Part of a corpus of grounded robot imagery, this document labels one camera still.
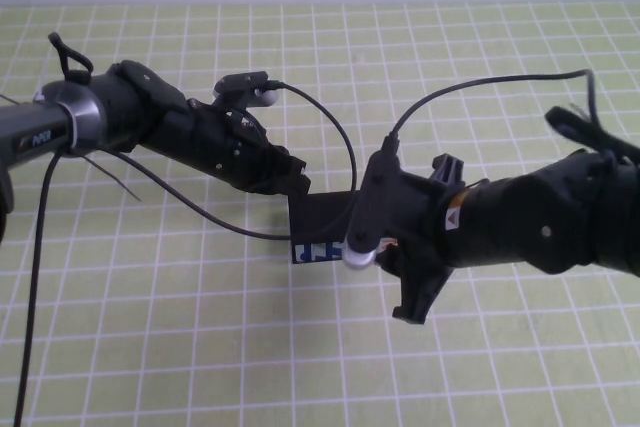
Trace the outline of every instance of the black bracket clip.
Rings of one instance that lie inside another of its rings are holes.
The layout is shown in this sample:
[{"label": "black bracket clip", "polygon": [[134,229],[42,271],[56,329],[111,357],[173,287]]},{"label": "black bracket clip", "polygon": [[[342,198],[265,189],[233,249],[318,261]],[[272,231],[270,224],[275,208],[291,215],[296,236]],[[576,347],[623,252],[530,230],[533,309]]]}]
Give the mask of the black bracket clip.
[{"label": "black bracket clip", "polygon": [[[64,80],[74,82],[76,84],[89,85],[89,82],[91,82],[91,72],[93,72],[93,64],[91,61],[80,52],[73,50],[62,42],[62,39],[57,32],[50,33],[48,38],[49,42],[51,42],[51,45],[56,49],[58,56],[60,57],[60,68],[64,74]],[[80,63],[80,65],[87,70],[70,70],[69,59]]]}]

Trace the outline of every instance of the white grid line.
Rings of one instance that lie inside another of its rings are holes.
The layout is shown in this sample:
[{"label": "white grid line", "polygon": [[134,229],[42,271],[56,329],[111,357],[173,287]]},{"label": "white grid line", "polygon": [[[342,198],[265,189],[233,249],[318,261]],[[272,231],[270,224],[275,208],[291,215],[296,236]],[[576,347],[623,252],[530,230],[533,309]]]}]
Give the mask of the white grid line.
[{"label": "white grid line", "polygon": [[[120,23],[120,35],[122,35],[122,31],[124,29],[124,21],[127,15],[127,7],[125,7],[125,10],[123,12],[122,15],[122,21]],[[118,44],[116,44],[116,49],[114,52],[114,58],[113,61],[115,62],[117,60],[117,56],[119,54],[119,47],[120,47],[120,43],[118,42]],[[130,172],[130,166],[127,164],[126,167],[126,173],[125,173],[125,182],[128,180],[129,178],[129,172]],[[116,259],[116,254],[118,252],[118,240],[120,238],[120,227],[122,225],[122,214],[124,213],[124,207],[125,207],[125,198],[126,198],[126,194],[123,192],[122,193],[122,199],[120,201],[120,209],[118,211],[118,223],[116,226],[116,233],[115,233],[115,238],[114,238],[114,242],[113,242],[113,249],[111,250],[111,259],[109,261],[110,265],[113,265],[115,263],[115,259]],[[102,305],[100,307],[100,318],[98,320],[98,336],[96,337],[96,341],[95,344],[93,346],[93,353],[91,354],[91,367],[89,369],[89,380],[87,381],[87,391],[85,393],[85,398],[84,398],[84,405],[82,407],[82,423],[81,426],[84,427],[87,423],[87,419],[86,419],[86,415],[88,414],[88,409],[89,409],[89,401],[91,399],[91,389],[93,388],[93,374],[96,368],[96,361],[98,359],[98,346],[100,344],[100,334],[102,332],[102,327],[104,324],[104,313],[107,309],[107,301],[109,299],[109,285],[111,283],[111,274],[113,272],[113,269],[108,269],[107,270],[107,280],[105,282],[105,286],[104,286],[104,292],[102,294]]]},{"label": "white grid line", "polygon": [[[500,15],[504,19],[504,12],[502,10],[502,7],[498,6],[498,9],[500,10]],[[524,63],[522,62],[522,59],[519,59],[519,61],[520,61],[520,66],[522,67],[522,71],[526,72]],[[531,86],[531,83],[528,82],[528,84],[530,86],[531,95],[536,99],[536,105],[538,106],[538,109],[540,110],[540,116],[543,117],[542,106],[540,105],[540,101],[536,98],[535,92],[533,91],[533,87]],[[502,109],[502,111],[504,113],[505,109],[504,109],[504,104],[503,104],[501,98],[500,98],[500,107],[501,107],[501,109]],[[507,125],[509,126],[509,133],[511,135],[511,138],[513,139],[514,144],[517,145],[517,141],[515,139],[515,136],[513,135],[513,131],[511,129],[511,126],[510,126],[509,122],[507,122]],[[547,138],[545,140],[552,140],[552,139],[550,139],[551,130],[549,129],[547,124],[545,124],[545,127],[546,127],[546,130],[547,130]],[[523,172],[526,172],[527,169],[526,169],[526,167],[524,165],[524,162],[523,162],[523,159],[522,159],[522,153],[520,152],[519,149],[518,149],[518,157],[519,157],[519,160],[520,160],[520,162],[522,164]],[[522,282],[520,280],[520,275],[519,275],[518,270],[515,267],[512,267],[512,270],[513,270],[514,277],[516,279],[516,283],[518,285],[518,293],[520,294],[520,298],[522,299],[522,305],[524,306],[526,314],[527,314],[527,322],[528,322],[528,325],[529,325],[529,329],[531,330],[531,335],[533,337],[533,341],[535,342],[536,350],[538,351],[538,360],[540,361],[540,365],[542,366],[542,373],[544,375],[544,379],[545,379],[545,382],[547,384],[547,387],[549,387],[549,393],[551,395],[551,403],[553,404],[553,410],[554,410],[554,413],[555,413],[555,416],[556,416],[556,420],[558,421],[558,425],[563,425],[562,416],[560,415],[560,409],[558,408],[558,401],[556,399],[555,393],[553,392],[553,390],[551,390],[551,387],[552,387],[551,377],[549,376],[549,371],[547,369],[547,364],[546,364],[546,362],[544,360],[544,356],[542,355],[542,350],[540,349],[540,339],[538,339],[538,333],[536,332],[535,325],[534,325],[534,322],[533,322],[533,318],[531,316],[531,310],[530,310],[529,304],[527,302],[527,297],[524,295],[524,290],[522,289]]]},{"label": "white grid line", "polygon": [[[629,387],[635,386],[636,383],[633,382],[609,382],[606,383],[606,387]],[[558,392],[564,391],[575,391],[575,390],[589,390],[597,387],[595,384],[580,384],[580,385],[567,385],[567,386],[557,386],[553,387],[553,390]],[[528,393],[536,393],[536,392],[546,392],[546,387],[527,387],[527,388],[518,388],[518,389],[505,389],[504,392],[508,394],[528,394]],[[497,391],[495,390],[473,390],[468,392],[453,392],[450,395],[452,397],[467,397],[467,396],[479,396],[479,395],[496,395]],[[402,394],[399,396],[401,400],[405,399],[441,399],[445,397],[445,394],[442,393],[424,393],[424,394]],[[356,402],[380,402],[393,400],[393,397],[386,396],[376,396],[376,397],[351,397],[347,399],[347,403],[356,403]],[[296,405],[328,405],[328,404],[336,404],[339,403],[341,399],[319,399],[319,400],[299,400]],[[252,408],[258,407],[293,407],[294,404],[291,402],[268,402],[268,403],[259,403],[259,404],[251,404]],[[241,406],[240,405],[224,405],[224,406],[211,406],[211,407],[197,407],[192,409],[194,412],[219,412],[225,410],[237,410]],[[164,409],[164,410],[148,410],[144,411],[144,415],[162,415],[162,414],[181,414],[186,413],[187,409]],[[89,419],[112,419],[119,418],[123,416],[135,416],[138,414],[137,411],[126,411],[126,412],[116,412],[116,413],[103,413],[103,414],[90,414],[87,417]],[[79,418],[79,415],[58,415],[58,416],[42,416],[35,417],[34,420],[38,422],[46,422],[46,421],[66,421],[66,420],[76,420]],[[8,424],[8,420],[0,420],[0,424]]]},{"label": "white grid line", "polygon": [[[382,64],[383,64],[383,70],[384,70],[384,76],[385,76],[385,81],[387,84],[387,93],[389,94],[389,99],[393,98],[393,92],[391,91],[391,85],[389,83],[389,70],[387,69],[387,66],[385,64],[385,60],[386,60],[386,56],[385,56],[385,52],[384,52],[384,48],[383,48],[383,44],[382,44],[382,33],[380,32],[380,21],[378,20],[378,13],[376,12],[376,7],[375,5],[373,6],[373,16],[375,18],[375,22],[376,22],[376,29],[378,31],[378,40],[380,42],[380,54],[382,55]],[[392,119],[393,122],[395,123],[397,120],[396,117],[396,112],[395,110],[392,110]],[[400,161],[404,164],[404,155],[402,150],[400,151]],[[391,364],[391,378],[393,381],[393,393],[395,395],[396,398],[396,417],[398,419],[398,425],[400,427],[403,427],[403,421],[402,421],[402,410],[400,408],[400,398],[398,396],[399,392],[398,392],[398,379],[396,376],[396,366],[395,363],[393,362],[393,357],[392,357],[392,353],[393,353],[393,347],[392,347],[392,343],[391,343],[391,334],[389,332],[389,312],[387,309],[387,302],[385,301],[385,297],[384,297],[384,287],[382,285],[382,269],[378,269],[378,282],[379,282],[379,290],[380,290],[380,301],[382,302],[382,311],[384,312],[384,316],[385,316],[385,321],[384,321],[384,330],[385,330],[385,336],[387,338],[387,348],[389,349],[389,363]]]},{"label": "white grid line", "polygon": [[[453,68],[453,71],[457,75],[458,71],[457,71],[455,62],[453,62],[453,55],[452,55],[451,47],[449,46],[449,42],[447,40],[447,33],[445,31],[445,27],[444,27],[444,24],[442,22],[442,16],[441,16],[440,11],[438,9],[436,9],[436,13],[438,15],[438,20],[440,21],[440,28],[442,29],[442,33],[443,33],[444,38],[445,38],[444,44],[446,45],[447,51],[449,52],[449,57],[451,58],[451,66]],[[476,134],[475,134],[475,130],[473,128],[473,123],[471,122],[471,116],[469,114],[470,110],[469,110],[469,107],[467,106],[467,103],[464,100],[464,98],[462,100],[462,104],[464,105],[464,111],[465,111],[465,114],[466,114],[468,122],[469,122],[469,129],[471,131],[471,135],[472,135],[472,138],[473,138],[473,141],[474,141],[474,145],[475,145],[475,148],[476,148],[476,153],[478,154],[478,158],[482,162],[482,152],[481,152],[480,146],[478,145],[478,142],[477,142],[477,137],[476,137]],[[482,170],[484,171],[484,174],[485,174],[485,177],[486,177],[487,176],[487,172],[486,172],[486,168],[485,168],[484,165],[482,166]],[[478,300],[478,292],[476,291],[475,282],[473,281],[473,277],[471,277],[471,279],[472,279],[471,280],[471,291],[473,292],[473,298],[475,300],[476,307],[478,308],[478,312],[480,313],[480,324],[482,326],[482,335],[484,337],[484,341],[487,344],[487,346],[490,346],[491,343],[489,342],[489,335],[487,334],[487,327],[485,325],[485,321],[484,321],[484,317],[483,317],[483,313],[482,313],[482,306],[480,305],[480,301]],[[493,354],[491,352],[489,352],[489,363],[491,365],[491,371],[493,373],[493,378],[494,378],[494,381],[496,383],[496,387],[497,387],[497,390],[498,390],[498,397],[500,399],[500,407],[502,409],[502,415],[504,417],[504,422],[505,422],[505,425],[507,427],[509,427],[511,425],[511,422],[509,420],[509,415],[507,414],[507,408],[506,408],[506,406],[504,404],[504,396],[502,394],[502,390],[501,390],[501,387],[500,387],[500,379],[498,377],[498,372],[496,370],[495,361],[494,361],[494,358],[493,358]]]},{"label": "white grid line", "polygon": [[[533,7],[531,6],[531,4],[529,4],[529,8],[531,9],[532,14],[534,14],[535,17],[535,12],[533,11]],[[573,29],[573,26],[571,25],[571,22],[569,22],[569,25],[571,26],[571,29],[573,30],[573,32],[575,33],[575,30]],[[548,46],[548,41],[547,39],[543,36],[543,39],[545,42],[547,42],[547,46]],[[580,39],[578,38],[578,43],[580,44],[581,48],[582,48],[582,43],[580,42]],[[556,65],[556,67],[558,67],[558,62],[555,58],[555,56],[553,55],[553,51],[551,51],[551,58],[553,59],[554,64]],[[571,289],[569,289],[569,286],[567,284],[566,278],[565,277],[561,277],[561,282],[562,285],[565,288],[565,291],[567,293],[567,298],[569,299],[569,303],[571,305],[572,308],[575,308],[575,302],[573,300],[573,296],[571,294]],[[607,413],[609,414],[609,419],[611,420],[612,425],[615,425],[616,421],[615,421],[615,416],[613,414],[613,410],[611,409],[611,405],[609,404],[609,399],[605,393],[604,387],[602,387],[602,380],[600,379],[600,373],[598,371],[598,368],[596,367],[596,363],[595,360],[593,359],[593,352],[591,351],[591,347],[589,345],[589,340],[588,337],[584,331],[584,326],[582,325],[582,321],[580,319],[580,316],[578,315],[578,312],[576,311],[574,313],[575,319],[576,319],[576,323],[578,324],[578,329],[580,330],[580,335],[582,336],[582,339],[585,343],[585,346],[587,347],[587,354],[589,356],[589,360],[591,362],[591,366],[593,368],[593,372],[596,376],[596,379],[598,381],[598,384],[600,385],[600,393],[602,395],[602,399],[605,403],[605,406],[607,408]]]},{"label": "white grid line", "polygon": [[[95,15],[96,15],[96,11],[97,11],[97,8],[93,7],[93,9],[91,11],[91,20],[89,21],[89,25],[90,26],[93,25],[93,19],[94,19]],[[87,45],[87,42],[89,41],[89,32],[90,31],[91,31],[91,27],[89,27],[89,29],[87,30],[87,37],[85,38],[85,43],[84,43],[85,47]],[[90,174],[91,174],[91,168],[90,168],[90,166],[86,166],[86,173],[85,173],[85,178],[84,178],[85,182],[88,182]],[[42,386],[41,377],[46,372],[47,359],[48,359],[48,354],[49,354],[49,346],[51,345],[51,342],[53,341],[57,314],[58,314],[58,311],[59,311],[59,307],[62,304],[62,293],[64,291],[64,283],[65,283],[65,279],[66,279],[66,273],[67,273],[67,269],[69,268],[69,264],[71,263],[71,253],[73,251],[73,242],[74,242],[76,233],[78,232],[78,225],[80,224],[80,212],[81,212],[81,209],[82,209],[82,205],[84,204],[86,191],[87,191],[87,186],[85,185],[85,186],[82,187],[82,191],[80,193],[80,201],[78,203],[78,210],[76,212],[76,217],[75,217],[75,221],[74,221],[74,224],[73,224],[73,231],[72,231],[72,234],[71,234],[71,240],[69,242],[69,247],[67,248],[67,256],[66,256],[66,259],[65,259],[65,270],[62,272],[62,276],[60,278],[60,285],[58,287],[58,294],[56,296],[56,303],[55,303],[54,308],[53,308],[53,316],[51,317],[51,324],[49,325],[49,333],[47,335],[47,342],[46,342],[46,344],[44,346],[44,352],[42,354],[42,362],[40,364],[40,376],[38,378],[38,381],[36,382],[36,388],[35,388],[35,392],[33,394],[33,402],[31,404],[31,409],[29,411],[29,417],[26,419],[27,425],[31,425],[31,423],[32,423],[31,419],[36,414],[36,410],[37,410],[37,406],[38,406],[38,398],[39,398],[39,395],[40,395],[40,388]]]},{"label": "white grid line", "polygon": [[[407,19],[407,24],[409,25],[409,35],[411,36],[411,40],[412,42],[414,41],[413,38],[413,28],[411,26],[411,18],[409,17],[409,11],[407,9],[407,5],[404,5],[404,14],[405,17]],[[417,48],[415,47],[415,42],[414,42],[414,49],[413,49],[414,55],[415,55],[415,61],[418,67],[418,73],[420,75],[420,78],[422,79],[422,88],[423,88],[423,94],[426,95],[427,94],[427,86],[424,83],[424,79],[425,79],[425,75],[422,71],[422,66],[420,65],[420,55],[418,53]],[[427,115],[429,117],[429,121],[431,123],[433,123],[433,112],[431,111],[431,109],[429,107],[426,107],[427,109]],[[434,133],[434,137],[435,137],[435,143],[438,147],[438,152],[444,152],[444,150],[442,149],[442,144],[440,142],[440,137],[438,136],[438,131],[437,129],[433,129],[433,133]],[[451,423],[453,424],[453,427],[457,427],[457,421],[456,421],[456,414],[455,414],[455,409],[453,408],[453,400],[451,398],[451,396],[449,395],[449,393],[451,392],[451,388],[449,386],[449,379],[447,378],[447,370],[444,364],[444,356],[443,356],[443,350],[442,350],[442,341],[440,339],[440,333],[438,331],[438,323],[437,322],[433,322],[433,333],[434,333],[434,337],[435,337],[435,341],[436,341],[436,346],[438,349],[438,353],[439,353],[439,361],[440,361],[440,370],[442,372],[442,379],[443,379],[443,384],[444,384],[444,390],[447,393],[447,406],[449,408],[449,415],[451,416]]]},{"label": "white grid line", "polygon": [[[282,46],[284,47],[284,6],[281,5],[280,6],[280,41],[282,42]],[[282,57],[282,65],[285,64],[285,56],[284,56],[284,48],[282,49],[281,52],[281,57]],[[286,78],[286,73],[284,73],[283,79],[285,82],[287,82],[287,78]],[[289,145],[288,142],[288,122],[287,122],[287,109],[286,109],[286,103],[287,103],[287,98],[282,99],[283,102],[283,106],[284,108],[284,112],[283,112],[283,126],[284,126],[284,145]],[[291,408],[291,416],[292,416],[292,425],[295,427],[296,425],[296,351],[295,351],[295,339],[294,339],[294,328],[293,328],[293,322],[294,322],[294,316],[293,316],[293,263],[291,262],[291,259],[287,259],[287,275],[288,275],[288,291],[289,291],[289,368],[291,369],[291,403],[293,404],[292,408]]]},{"label": "white grid line", "polygon": [[[155,18],[153,20],[153,26],[152,26],[152,34],[151,34],[151,45],[153,47],[153,42],[154,42],[154,33],[155,33],[155,29],[158,25],[158,10],[159,7],[156,5],[155,7]],[[168,175],[170,172],[170,166],[171,166],[171,159],[167,160],[167,166],[165,168],[165,175]],[[160,260],[160,253],[162,251],[162,242],[160,242],[160,238],[162,238],[162,235],[164,234],[164,219],[165,219],[165,212],[166,212],[166,205],[167,205],[167,199],[169,197],[169,194],[165,191],[162,194],[162,203],[163,203],[163,208],[162,208],[162,213],[160,214],[160,230],[159,230],[159,240],[158,240],[158,246],[156,247],[156,266],[153,269],[153,280],[151,281],[151,297],[155,296],[155,292],[156,292],[156,285],[158,282],[158,261]],[[153,304],[154,304],[154,299],[149,301],[149,308],[147,310],[147,322],[146,322],[146,328],[145,328],[145,332],[144,332],[144,341],[142,343],[142,360],[140,362],[140,372],[138,373],[138,390],[136,392],[136,414],[133,418],[133,425],[134,427],[138,427],[138,421],[139,421],[139,412],[141,409],[141,402],[142,402],[142,389],[143,389],[143,385],[144,385],[144,373],[145,373],[145,362],[147,359],[147,349],[149,348],[149,336],[151,333],[151,318],[152,318],[152,314],[153,314]]]}]

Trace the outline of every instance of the table surface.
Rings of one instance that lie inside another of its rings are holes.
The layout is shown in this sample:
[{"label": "table surface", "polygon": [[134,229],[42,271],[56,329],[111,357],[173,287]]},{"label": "table surface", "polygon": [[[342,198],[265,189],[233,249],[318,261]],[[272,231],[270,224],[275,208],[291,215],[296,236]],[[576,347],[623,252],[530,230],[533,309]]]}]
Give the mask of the table surface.
[{"label": "table surface", "polygon": [[[640,4],[84,6],[0,9],[0,92],[59,79],[58,31],[103,72],[149,65],[211,100],[221,76],[267,70],[344,123],[360,173],[426,92],[471,77],[591,67],[603,124],[640,142]],[[402,132],[403,166],[466,161],[465,178],[532,171],[576,146],[543,113],[584,105],[584,81],[502,84],[434,102]],[[284,95],[256,111],[308,162],[312,190],[345,189],[339,136]],[[145,149],[195,202],[286,231],[283,198],[233,191]],[[457,271],[424,327],[391,319],[398,283],[375,268],[291,265],[286,243],[209,224],[116,159],[138,203],[82,160],[50,194],[26,416],[34,426],[604,426],[640,424],[640,281],[595,267]],[[0,248],[0,423],[13,415],[34,221],[46,159],[12,172]]]}]

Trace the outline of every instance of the black plastic mount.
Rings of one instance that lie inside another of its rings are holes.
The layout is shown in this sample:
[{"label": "black plastic mount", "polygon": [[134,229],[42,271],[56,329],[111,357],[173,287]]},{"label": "black plastic mount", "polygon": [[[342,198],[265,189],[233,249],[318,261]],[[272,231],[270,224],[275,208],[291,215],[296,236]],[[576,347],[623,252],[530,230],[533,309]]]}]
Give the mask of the black plastic mount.
[{"label": "black plastic mount", "polygon": [[366,253],[383,237],[397,240],[376,257],[400,279],[402,301],[393,317],[424,324],[451,275],[434,245],[441,207],[465,186],[463,162],[443,154],[433,160],[429,178],[400,169],[395,152],[383,148],[371,157],[347,232],[349,248]]}]

